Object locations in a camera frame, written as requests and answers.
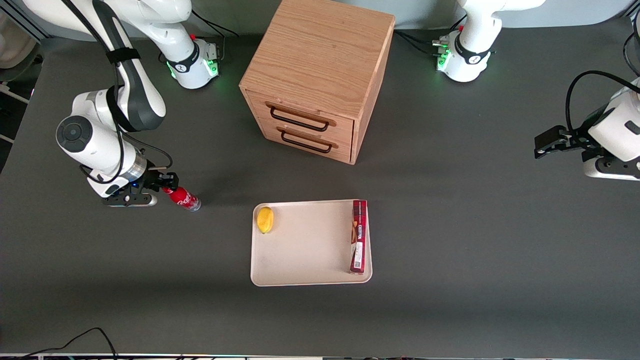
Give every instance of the coca-cola bottle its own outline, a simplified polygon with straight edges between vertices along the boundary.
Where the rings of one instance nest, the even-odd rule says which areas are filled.
[[[177,189],[172,190],[170,188],[162,188],[162,190],[169,194],[169,198],[176,204],[182,206],[183,208],[189,211],[198,211],[200,209],[200,199],[198,199],[195,195],[192,195],[183,187],[178,186]]]

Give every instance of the gray table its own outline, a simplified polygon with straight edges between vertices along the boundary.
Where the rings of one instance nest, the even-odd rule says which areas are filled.
[[[578,152],[533,158],[575,75],[632,79],[630,31],[505,29],[469,84],[396,37],[355,166],[263,139],[237,87],[258,38],[229,41],[222,77],[193,91],[138,43],[167,106],[139,137],[173,154],[198,213],[100,205],[54,130],[112,73],[96,44],[46,41],[0,176],[2,351],[101,326],[128,353],[640,359],[639,185],[587,178]],[[576,122],[618,88],[581,83]],[[371,281],[251,283],[256,204],[349,198],[370,202]],[[94,335],[69,351],[108,348]]]

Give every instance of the black cable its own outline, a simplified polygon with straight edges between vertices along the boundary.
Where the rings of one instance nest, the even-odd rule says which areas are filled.
[[[587,150],[587,151],[593,151],[592,148],[589,148],[587,146],[587,144],[585,144],[584,142],[582,142],[582,140],[580,140],[580,138],[578,137],[577,132],[574,130],[572,124],[571,124],[571,94],[573,93],[573,88],[575,87],[575,84],[578,83],[578,81],[580,81],[580,79],[582,79],[584,76],[587,76],[589,74],[594,74],[594,75],[600,75],[600,76],[604,76],[605,78],[609,78],[613,81],[616,81],[617,83],[626,86],[627,88],[630,88],[631,90],[635,91],[636,93],[640,94],[640,88],[638,86],[633,85],[632,83],[619,78],[618,76],[615,76],[613,74],[610,74],[608,72],[604,72],[604,71],[599,71],[599,70],[588,70],[583,72],[582,74],[578,75],[575,77],[575,79],[573,79],[573,81],[571,82],[571,85],[569,85],[569,89],[567,89],[566,92],[566,100],[564,102],[564,115],[566,117],[566,127],[567,129],[569,129],[569,132],[571,133],[571,136],[573,137],[573,139],[575,140],[575,142],[580,145],[580,147],[582,147],[583,149]]]
[[[89,20],[87,20],[86,17],[84,17],[84,15],[82,14],[82,12],[80,12],[80,10],[78,10],[78,8],[76,8],[76,6],[70,1],[70,0],[62,0],[62,2],[67,6],[67,8],[69,10],[71,10],[71,12],[78,18],[78,20],[80,20],[80,22],[82,22],[82,24],[87,28],[87,30],[89,30],[89,32],[91,33],[91,35],[95,38],[95,40],[102,46],[102,48],[104,49],[105,53],[110,52],[111,50],[109,49],[109,47],[107,46],[107,44],[104,42],[104,40],[100,37],[100,35],[98,34],[98,32],[95,30],[95,28],[91,25],[91,23],[89,22]],[[113,75],[114,75],[114,83],[115,83],[115,91],[113,92],[113,96],[115,97],[115,101],[116,103],[118,102],[118,87],[119,87],[119,81],[118,81],[118,71],[116,69],[116,65],[113,64]],[[116,134],[118,136],[118,144],[120,146],[120,161],[118,164],[118,171],[116,171],[116,174],[109,180],[105,181],[105,180],[99,180],[96,179],[94,177],[92,177],[87,171],[86,169],[89,169],[88,167],[84,166],[84,165],[80,165],[80,171],[89,179],[91,179],[92,181],[95,181],[96,183],[99,184],[110,184],[112,183],[115,179],[118,178],[118,176],[120,175],[120,172],[122,171],[122,167],[124,165],[124,144],[122,143],[122,133],[120,131],[120,126],[118,125],[118,123],[115,121],[115,119],[113,120],[113,124],[115,125],[116,128]]]
[[[196,17],[197,17],[198,19],[202,20],[205,24],[207,24],[210,28],[212,28],[213,30],[215,30],[215,32],[217,32],[217,33],[222,37],[222,54],[220,55],[220,61],[224,60],[224,59],[225,59],[225,42],[226,42],[227,37],[226,37],[226,36],[225,36],[225,34],[223,34],[220,30],[218,30],[217,28],[215,28],[215,26],[219,26],[220,28],[222,28],[222,26],[217,25],[217,24],[215,24],[215,23],[213,23],[213,22],[211,22],[211,21],[209,21],[209,20],[207,20],[207,19],[203,18],[203,17],[202,17],[202,16],[200,16],[198,13],[196,13],[196,11],[194,11],[194,10],[192,10],[191,12],[193,13],[193,15],[196,15]],[[224,28],[224,29],[226,29],[227,31],[229,31],[229,32],[231,32],[231,33],[236,34],[236,36],[237,36],[237,37],[240,37],[240,35],[238,35],[236,32],[231,31],[231,30],[229,30],[229,29],[227,29],[227,28]]]
[[[627,47],[629,45],[629,42],[631,41],[631,39],[634,38],[636,34],[632,33],[631,35],[629,35],[629,37],[625,40],[625,44],[622,46],[622,56],[624,56],[625,58],[625,62],[627,63],[627,65],[629,66],[629,68],[634,72],[634,74],[636,74],[636,76],[640,76],[640,72],[638,71],[638,69],[636,68],[636,66],[634,66],[633,63],[631,63],[631,60],[629,60],[629,56],[627,54]]]
[[[64,346],[62,347],[52,347],[52,348],[45,348],[42,350],[38,350],[35,352],[32,352],[30,354],[27,354],[25,356],[20,357],[21,359],[27,359],[31,356],[37,355],[37,354],[41,354],[43,352],[52,352],[52,351],[59,351],[59,350],[63,350],[64,348],[66,348],[67,346],[69,346],[72,342],[74,342],[75,340],[77,340],[78,338],[84,336],[85,334],[93,331],[93,330],[98,330],[100,331],[100,333],[102,334],[102,336],[104,336],[104,338],[107,340],[107,343],[109,344],[109,349],[111,349],[111,353],[113,354],[113,358],[115,359],[117,357],[117,353],[116,353],[116,349],[113,347],[113,344],[111,343],[111,340],[109,339],[109,336],[107,336],[107,334],[104,332],[104,330],[102,330],[100,327],[92,327],[91,329],[83,332],[82,334],[76,336],[75,338],[69,340],[66,344],[64,344]]]
[[[195,11],[195,10],[191,10],[191,13],[192,13],[193,15],[195,15],[198,19],[200,19],[200,20],[202,20],[202,21],[206,22],[206,23],[207,23],[207,24],[209,24],[209,25],[216,26],[216,27],[218,27],[218,28],[221,28],[222,30],[225,30],[225,31],[230,32],[231,34],[235,35],[236,37],[240,37],[240,35],[238,35],[238,33],[236,33],[235,31],[233,31],[233,30],[229,30],[229,29],[225,28],[224,26],[220,26],[220,25],[216,24],[215,22],[212,22],[212,21],[209,21],[209,20],[207,20],[207,19],[203,18],[202,16],[200,16],[200,14],[196,13],[196,11]]]
[[[169,155],[168,152],[160,149],[159,147],[156,147],[156,146],[153,146],[153,145],[149,145],[149,144],[147,144],[145,142],[142,142],[141,140],[136,139],[135,137],[129,135],[128,133],[122,133],[122,134],[128,139],[130,139],[130,140],[132,140],[134,142],[137,142],[138,144],[140,144],[142,146],[148,147],[149,149],[155,150],[155,151],[161,153],[162,155],[166,156],[166,158],[169,160],[169,165],[165,165],[165,166],[162,166],[162,167],[156,167],[156,168],[170,168],[173,165],[173,158],[171,157],[171,155]]]
[[[453,24],[453,25],[449,28],[449,30],[453,30],[453,29],[455,29],[455,28],[456,28],[456,26],[460,25],[460,23],[462,22],[462,20],[464,20],[464,19],[466,19],[466,18],[467,18],[467,15],[465,14],[465,16],[461,17],[461,18],[460,18],[460,20],[458,20],[455,24]]]
[[[404,37],[404,35],[405,35],[404,33],[401,33],[401,32],[399,32],[399,31],[395,31],[394,33],[395,33],[395,34],[397,34],[398,36],[400,36],[401,38],[405,39],[405,40],[409,43],[409,45],[413,46],[413,48],[415,48],[416,50],[420,51],[421,53],[424,53],[424,54],[427,54],[427,55],[433,55],[433,54],[429,53],[428,51],[426,51],[426,50],[421,49],[420,47],[418,47],[418,45],[414,44],[414,43],[411,41],[411,39],[410,39],[410,38],[408,38],[408,37]]]
[[[402,32],[402,31],[399,31],[399,30],[395,30],[394,32],[397,33],[398,35],[401,35],[402,37],[410,38],[411,40],[413,40],[413,41],[415,41],[415,42],[417,42],[419,44],[431,45],[431,42],[427,42],[427,41],[421,40],[421,39],[419,39],[419,38],[417,38],[417,37],[415,37],[413,35],[409,35],[409,34],[407,34],[405,32]]]

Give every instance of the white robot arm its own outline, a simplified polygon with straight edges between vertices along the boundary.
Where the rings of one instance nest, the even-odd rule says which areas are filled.
[[[64,28],[88,33],[61,0],[24,0],[39,17]],[[184,88],[206,85],[218,75],[215,44],[192,40],[180,22],[191,14],[191,0],[104,0],[116,16],[148,36],[167,59],[171,73]]]
[[[145,186],[157,191],[158,184],[164,181],[164,174],[154,170],[153,164],[122,139],[122,131],[157,128],[164,119],[164,101],[107,3],[98,0],[62,1],[70,16],[65,19],[58,17],[58,24],[93,35],[105,49],[124,85],[76,96],[71,115],[62,120],[56,130],[58,145],[71,158],[91,169],[90,174],[83,172],[102,198],[114,200],[114,194],[135,181],[140,182],[140,191]],[[114,205],[149,206],[155,201],[155,197],[141,194],[139,201],[136,197],[135,202],[127,199]]]
[[[578,75],[576,82],[597,74],[626,83],[609,73],[590,70]],[[551,152],[582,150],[584,173],[590,177],[640,181],[640,99],[637,78],[616,92],[609,102],[590,114],[580,127],[557,125],[536,136],[535,158]]]
[[[434,40],[440,47],[436,65],[455,81],[472,81],[486,69],[491,45],[502,29],[502,20],[495,13],[537,8],[545,0],[458,0],[467,12],[467,23],[462,32],[454,30]]]

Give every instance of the wooden cabinet top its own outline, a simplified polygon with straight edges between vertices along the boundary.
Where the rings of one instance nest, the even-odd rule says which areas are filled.
[[[331,0],[283,0],[240,86],[359,119],[395,18]]]

